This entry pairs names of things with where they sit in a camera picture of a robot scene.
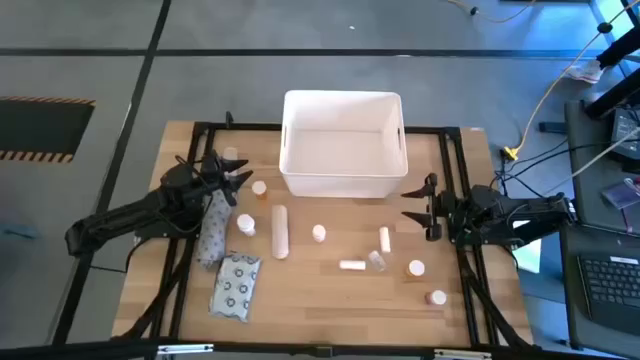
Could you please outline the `black hazard-striped floor mat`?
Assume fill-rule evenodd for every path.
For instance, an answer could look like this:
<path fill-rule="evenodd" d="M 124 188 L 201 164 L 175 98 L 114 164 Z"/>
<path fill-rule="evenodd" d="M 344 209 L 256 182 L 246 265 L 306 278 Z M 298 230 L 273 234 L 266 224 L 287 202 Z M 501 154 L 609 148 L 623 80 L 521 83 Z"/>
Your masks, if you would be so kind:
<path fill-rule="evenodd" d="M 0 96 L 0 161 L 70 163 L 94 100 Z"/>

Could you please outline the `dark grey desk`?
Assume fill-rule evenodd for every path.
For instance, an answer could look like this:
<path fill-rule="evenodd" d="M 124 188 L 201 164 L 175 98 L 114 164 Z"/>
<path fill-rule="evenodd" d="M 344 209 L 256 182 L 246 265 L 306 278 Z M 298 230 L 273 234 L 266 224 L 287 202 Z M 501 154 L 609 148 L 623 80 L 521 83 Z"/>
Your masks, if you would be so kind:
<path fill-rule="evenodd" d="M 591 321 L 578 268 L 582 254 L 640 260 L 640 204 L 621 213 L 601 195 L 626 176 L 619 162 L 605 156 L 572 179 L 578 223 L 560 232 L 560 243 L 570 346 L 640 360 L 640 335 Z"/>

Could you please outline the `black electronic device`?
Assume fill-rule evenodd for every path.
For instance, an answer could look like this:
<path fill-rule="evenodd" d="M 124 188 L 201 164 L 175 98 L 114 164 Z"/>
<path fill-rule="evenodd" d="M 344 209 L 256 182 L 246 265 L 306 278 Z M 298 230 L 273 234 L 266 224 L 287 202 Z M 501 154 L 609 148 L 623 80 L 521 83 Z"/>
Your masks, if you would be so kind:
<path fill-rule="evenodd" d="M 622 161 L 640 161 L 640 131 L 632 134 L 639 126 L 640 117 L 636 111 L 629 108 L 617 108 L 614 111 L 611 142 L 625 141 L 611 151 L 613 156 Z"/>

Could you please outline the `flat grey patterned pack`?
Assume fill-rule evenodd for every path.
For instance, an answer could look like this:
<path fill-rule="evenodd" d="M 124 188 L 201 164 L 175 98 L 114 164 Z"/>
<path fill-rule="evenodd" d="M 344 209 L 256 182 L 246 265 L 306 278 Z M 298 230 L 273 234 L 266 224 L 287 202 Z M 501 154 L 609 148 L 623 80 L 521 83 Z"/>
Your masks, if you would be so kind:
<path fill-rule="evenodd" d="M 247 323 L 261 263 L 257 256 L 225 256 L 216 274 L 209 314 Z"/>

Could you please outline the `rolled grey patterned pack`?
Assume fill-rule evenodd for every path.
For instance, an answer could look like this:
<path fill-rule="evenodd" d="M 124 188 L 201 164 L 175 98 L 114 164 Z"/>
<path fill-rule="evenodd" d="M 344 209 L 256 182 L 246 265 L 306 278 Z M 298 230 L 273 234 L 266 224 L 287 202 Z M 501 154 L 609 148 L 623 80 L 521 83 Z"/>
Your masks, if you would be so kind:
<path fill-rule="evenodd" d="M 226 253 L 226 232 L 233 207 L 222 190 L 216 190 L 203 199 L 204 218 L 195 253 L 196 262 L 208 269 Z"/>

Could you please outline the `silver metal bracket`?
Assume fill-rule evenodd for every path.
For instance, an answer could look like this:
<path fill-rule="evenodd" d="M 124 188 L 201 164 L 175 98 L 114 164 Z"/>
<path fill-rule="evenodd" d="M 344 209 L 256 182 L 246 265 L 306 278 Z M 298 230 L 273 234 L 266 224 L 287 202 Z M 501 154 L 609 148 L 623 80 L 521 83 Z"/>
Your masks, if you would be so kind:
<path fill-rule="evenodd" d="M 493 360 L 491 353 L 457 350 L 435 349 L 433 360 Z"/>
<path fill-rule="evenodd" d="M 213 344 L 173 344 L 173 345 L 160 345 L 157 348 L 157 354 L 168 355 L 180 355 L 180 354 L 199 354 L 208 353 L 214 351 Z"/>

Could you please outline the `purple plastic packet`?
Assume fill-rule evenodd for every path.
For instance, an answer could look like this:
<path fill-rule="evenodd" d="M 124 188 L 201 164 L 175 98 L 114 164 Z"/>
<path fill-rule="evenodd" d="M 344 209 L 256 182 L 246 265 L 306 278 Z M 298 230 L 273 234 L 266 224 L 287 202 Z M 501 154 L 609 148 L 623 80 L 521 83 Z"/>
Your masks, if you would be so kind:
<path fill-rule="evenodd" d="M 601 194 L 616 209 L 624 209 L 640 202 L 640 182 L 625 178 L 605 188 Z"/>

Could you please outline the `long white bandage roll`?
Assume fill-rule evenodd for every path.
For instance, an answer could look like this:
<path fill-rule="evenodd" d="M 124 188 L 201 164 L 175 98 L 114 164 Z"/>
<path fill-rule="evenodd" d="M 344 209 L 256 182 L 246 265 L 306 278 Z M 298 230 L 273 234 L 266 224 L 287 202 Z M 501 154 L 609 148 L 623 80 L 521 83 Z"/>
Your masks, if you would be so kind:
<path fill-rule="evenodd" d="M 289 255 L 288 212 L 284 205 L 272 207 L 272 255 L 282 260 Z"/>

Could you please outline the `person's white shoe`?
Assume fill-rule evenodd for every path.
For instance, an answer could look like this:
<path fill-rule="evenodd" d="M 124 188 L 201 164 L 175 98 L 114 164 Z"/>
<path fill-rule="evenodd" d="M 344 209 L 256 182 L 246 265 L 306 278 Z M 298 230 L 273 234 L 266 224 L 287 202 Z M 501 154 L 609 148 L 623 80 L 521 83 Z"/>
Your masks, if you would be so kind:
<path fill-rule="evenodd" d="M 580 65 L 572 65 L 568 69 L 566 76 L 589 84 L 597 84 L 603 73 L 604 69 L 598 60 L 589 60 Z"/>

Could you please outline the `white plastic storage bin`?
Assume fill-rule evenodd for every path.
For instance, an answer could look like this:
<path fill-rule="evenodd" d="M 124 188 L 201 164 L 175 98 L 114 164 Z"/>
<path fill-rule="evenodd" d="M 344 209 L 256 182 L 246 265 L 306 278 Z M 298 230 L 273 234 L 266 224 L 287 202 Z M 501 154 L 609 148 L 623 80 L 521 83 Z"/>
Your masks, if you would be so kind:
<path fill-rule="evenodd" d="M 409 172 L 401 97 L 287 91 L 279 170 L 298 197 L 387 197 Z"/>

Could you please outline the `small wooden block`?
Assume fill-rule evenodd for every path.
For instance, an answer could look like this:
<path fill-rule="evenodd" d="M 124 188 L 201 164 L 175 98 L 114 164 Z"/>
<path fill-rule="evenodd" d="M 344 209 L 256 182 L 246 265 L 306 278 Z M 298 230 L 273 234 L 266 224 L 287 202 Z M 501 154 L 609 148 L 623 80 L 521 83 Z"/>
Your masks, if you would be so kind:
<path fill-rule="evenodd" d="M 237 149 L 235 147 L 226 147 L 224 149 L 224 151 L 223 151 L 222 158 L 227 160 L 227 161 L 235 161 L 235 160 L 237 160 L 238 159 L 238 151 L 237 151 Z M 236 176 L 237 175 L 237 171 L 236 170 L 227 171 L 225 173 L 225 175 L 227 177 Z"/>

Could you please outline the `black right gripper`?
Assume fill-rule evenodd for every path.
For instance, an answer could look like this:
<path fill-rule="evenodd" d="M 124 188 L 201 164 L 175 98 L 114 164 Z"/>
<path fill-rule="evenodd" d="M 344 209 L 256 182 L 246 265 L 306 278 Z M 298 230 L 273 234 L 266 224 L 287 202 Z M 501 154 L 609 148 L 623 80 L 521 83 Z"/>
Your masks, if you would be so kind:
<path fill-rule="evenodd" d="M 438 185 L 436 173 L 429 173 L 421 188 L 403 193 L 404 198 L 421 199 L 435 195 Z M 458 198 L 453 192 L 443 190 L 435 197 L 434 214 L 446 220 L 448 239 L 450 241 L 475 241 L 476 234 L 471 215 L 473 202 L 471 196 Z M 427 241 L 437 241 L 442 236 L 442 226 L 437 219 L 428 213 L 403 212 L 407 218 L 418 223 L 423 229 Z"/>

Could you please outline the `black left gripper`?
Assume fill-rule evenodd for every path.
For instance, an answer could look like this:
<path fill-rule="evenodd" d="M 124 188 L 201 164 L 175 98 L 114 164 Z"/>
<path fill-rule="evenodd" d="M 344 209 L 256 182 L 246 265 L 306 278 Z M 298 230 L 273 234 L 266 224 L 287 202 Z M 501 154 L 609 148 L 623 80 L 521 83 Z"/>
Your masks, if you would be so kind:
<path fill-rule="evenodd" d="M 215 150 L 203 154 L 200 172 L 213 190 L 221 190 L 226 202 L 231 206 L 237 205 L 235 193 L 253 175 L 252 170 L 236 175 L 225 175 L 245 166 L 248 160 L 230 160 L 222 158 Z"/>

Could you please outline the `black laptop keyboard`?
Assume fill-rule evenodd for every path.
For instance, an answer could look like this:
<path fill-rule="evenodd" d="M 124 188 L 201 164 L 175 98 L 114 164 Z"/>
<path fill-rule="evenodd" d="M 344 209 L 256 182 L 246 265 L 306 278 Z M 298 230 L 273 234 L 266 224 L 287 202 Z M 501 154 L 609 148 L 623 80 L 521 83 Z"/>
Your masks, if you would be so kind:
<path fill-rule="evenodd" d="M 591 321 L 640 336 L 640 259 L 581 254 L 577 261 Z"/>

